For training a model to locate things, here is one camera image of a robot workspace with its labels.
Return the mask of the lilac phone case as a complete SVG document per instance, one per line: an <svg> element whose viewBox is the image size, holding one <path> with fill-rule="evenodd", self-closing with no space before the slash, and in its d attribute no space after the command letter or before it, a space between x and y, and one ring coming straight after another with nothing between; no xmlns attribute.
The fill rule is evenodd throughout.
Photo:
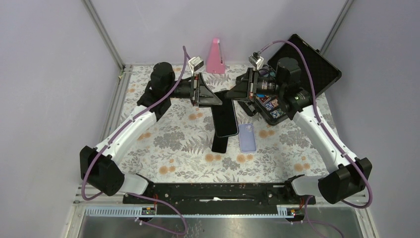
<svg viewBox="0 0 420 238"><path fill-rule="evenodd" d="M240 124L239 129L239 145L242 153L256 152L256 140L254 134L254 127L252 124Z"/></svg>

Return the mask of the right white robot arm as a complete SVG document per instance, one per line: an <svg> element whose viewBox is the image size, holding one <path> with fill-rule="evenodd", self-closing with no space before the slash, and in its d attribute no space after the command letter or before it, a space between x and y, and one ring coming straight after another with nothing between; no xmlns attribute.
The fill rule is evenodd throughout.
<svg viewBox="0 0 420 238"><path fill-rule="evenodd" d="M258 94L276 96L278 105L309 138L321 155L328 170L326 176L297 176L284 190L284 198L297 204L304 195L322 196L328 203L343 202L355 208L372 204L373 192L368 183L372 164L368 158L360 159L340 138L331 132L315 101L314 91L301 86L301 67L293 58L281 58L274 77L260 75L262 58L251 56L240 83L226 93L237 101L254 101Z"/></svg>

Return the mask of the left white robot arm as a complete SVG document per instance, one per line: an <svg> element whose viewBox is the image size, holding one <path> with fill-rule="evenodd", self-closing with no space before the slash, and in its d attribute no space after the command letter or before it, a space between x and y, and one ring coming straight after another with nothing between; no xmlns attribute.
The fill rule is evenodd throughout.
<svg viewBox="0 0 420 238"><path fill-rule="evenodd" d="M123 173L119 164L137 138L162 118L171 106L172 98L189 99L195 107L222 104L198 71L203 65L200 57L185 58L183 68L189 68L191 72L185 79L176 79L172 65L167 62L159 62L153 67L143 95L125 121L96 147L85 146L81 150L81 195L84 200L97 197L86 195L86 184L90 184L99 190L99 194L134 193L143 204L152 201L154 191L148 187L149 181L140 175Z"/></svg>

